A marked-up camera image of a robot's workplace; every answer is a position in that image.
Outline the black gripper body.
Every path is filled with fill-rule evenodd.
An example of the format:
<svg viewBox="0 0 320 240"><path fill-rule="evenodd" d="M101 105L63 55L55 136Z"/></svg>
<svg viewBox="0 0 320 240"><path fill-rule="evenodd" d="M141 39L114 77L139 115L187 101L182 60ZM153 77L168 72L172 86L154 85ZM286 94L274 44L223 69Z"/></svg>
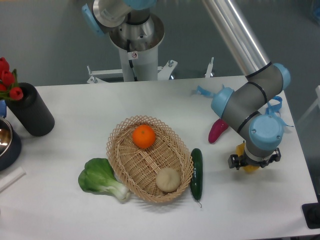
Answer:
<svg viewBox="0 0 320 240"><path fill-rule="evenodd" d="M246 147L237 147L236 154L230 155L228 166L230 169L245 167L264 168L273 162L279 162L281 159L280 149L277 147L270 156L257 157L252 155Z"/></svg>

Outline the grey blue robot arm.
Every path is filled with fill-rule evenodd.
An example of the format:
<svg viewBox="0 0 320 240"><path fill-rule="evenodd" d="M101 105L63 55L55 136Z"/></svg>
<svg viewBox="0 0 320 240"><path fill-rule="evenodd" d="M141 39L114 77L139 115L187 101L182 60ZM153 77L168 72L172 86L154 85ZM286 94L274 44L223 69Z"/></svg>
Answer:
<svg viewBox="0 0 320 240"><path fill-rule="evenodd" d="M88 26L98 36L109 35L118 48L126 82L159 79L158 46L165 31L150 12L154 5L153 0L95 0L81 9ZM234 1L205 0L203 5L247 80L238 90L224 87L210 95L212 110L245 141L243 154L232 155L229 167L266 167L281 158L285 124L260 108L290 84L291 75L270 61Z"/></svg>

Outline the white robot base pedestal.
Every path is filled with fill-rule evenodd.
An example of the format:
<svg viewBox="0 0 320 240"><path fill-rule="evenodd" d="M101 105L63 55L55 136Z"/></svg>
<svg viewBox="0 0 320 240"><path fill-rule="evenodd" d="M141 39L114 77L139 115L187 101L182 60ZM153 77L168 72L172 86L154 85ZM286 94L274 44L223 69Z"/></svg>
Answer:
<svg viewBox="0 0 320 240"><path fill-rule="evenodd" d="M137 81L164 81L174 80L174 71L178 62L170 59L164 66L158 66L158 51L125 53L120 50L121 69L91 70L87 66L88 83L97 84L105 82L137 82Z"/></svg>

